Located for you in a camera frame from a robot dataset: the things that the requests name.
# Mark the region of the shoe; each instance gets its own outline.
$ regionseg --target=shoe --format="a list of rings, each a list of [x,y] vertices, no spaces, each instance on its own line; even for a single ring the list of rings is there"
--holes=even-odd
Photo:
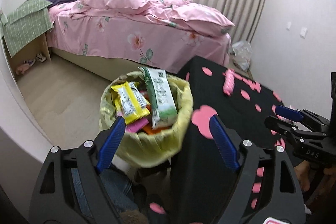
[[[42,54],[42,53],[39,53],[37,56],[36,56],[36,59],[37,61],[39,62],[44,62],[45,60],[47,60],[47,58]]]
[[[34,59],[29,59],[29,60],[24,60],[24,64],[29,64],[29,66],[31,67],[32,65],[34,65],[36,62],[36,58]]]

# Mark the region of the green checkered cloth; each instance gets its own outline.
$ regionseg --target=green checkered cloth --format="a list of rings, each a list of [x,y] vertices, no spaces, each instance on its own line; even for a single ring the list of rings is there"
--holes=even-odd
[[[13,57],[29,42],[53,28],[47,0],[27,0],[14,12],[1,16],[3,35],[10,56]]]

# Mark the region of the light switch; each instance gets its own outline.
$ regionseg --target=light switch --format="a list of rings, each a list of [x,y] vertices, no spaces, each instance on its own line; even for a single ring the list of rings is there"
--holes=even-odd
[[[289,31],[289,30],[291,29],[291,26],[292,26],[292,22],[289,21],[289,22],[287,23],[287,28],[286,28],[286,30]]]
[[[307,31],[308,31],[307,28],[302,27],[301,32],[300,32],[300,36],[301,36],[302,38],[306,38]]]

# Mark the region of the pink floral duvet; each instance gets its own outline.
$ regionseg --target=pink floral duvet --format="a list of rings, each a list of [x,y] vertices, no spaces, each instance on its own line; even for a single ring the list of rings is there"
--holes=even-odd
[[[74,17],[78,3],[57,5],[49,10],[54,28],[47,33],[49,47],[77,55],[124,58],[177,73],[198,55],[227,65],[230,36],[202,36],[172,26],[166,21],[148,23],[132,20],[132,15],[115,17],[81,14]]]

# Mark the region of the trash can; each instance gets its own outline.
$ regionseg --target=trash can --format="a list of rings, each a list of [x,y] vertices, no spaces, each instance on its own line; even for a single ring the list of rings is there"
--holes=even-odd
[[[133,167],[152,168],[165,162],[181,150],[193,112],[193,96],[189,82],[168,74],[167,80],[178,110],[177,120],[170,129],[153,135],[147,135],[145,132],[130,133],[126,131],[116,155]],[[100,130],[110,128],[116,119],[110,87],[123,84],[126,81],[144,83],[144,76],[140,71],[127,73],[114,80],[104,90],[100,102]]]

